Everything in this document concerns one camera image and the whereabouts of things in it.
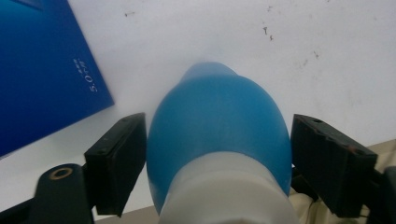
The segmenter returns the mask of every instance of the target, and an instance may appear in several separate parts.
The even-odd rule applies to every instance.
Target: white surface
[[[265,166],[240,153],[215,152],[189,162],[177,173],[159,224],[215,223],[300,222]]]
[[[299,113],[366,146],[396,137],[395,1],[70,3],[116,105],[1,160],[0,210],[32,197],[50,167],[82,164],[82,153],[119,118],[144,111],[149,125],[164,95],[198,62],[224,63],[259,83],[289,128]],[[125,211],[149,205],[142,175]]]

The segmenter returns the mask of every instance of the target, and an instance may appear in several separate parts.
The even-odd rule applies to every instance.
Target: blue book
[[[0,1],[0,158],[113,104],[66,0]]]

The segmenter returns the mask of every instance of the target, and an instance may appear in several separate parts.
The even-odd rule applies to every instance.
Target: white table
[[[225,63],[265,88],[288,128],[323,119],[370,146],[396,137],[396,2],[69,0],[116,105],[0,161],[0,210],[39,176],[83,164],[118,119],[154,111],[193,64]],[[146,171],[125,212],[152,205]]]

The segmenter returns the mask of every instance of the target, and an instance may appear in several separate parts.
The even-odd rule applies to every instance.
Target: white cylinder
[[[209,153],[180,169],[159,224],[236,223],[299,221],[268,169],[250,157],[236,152]]]

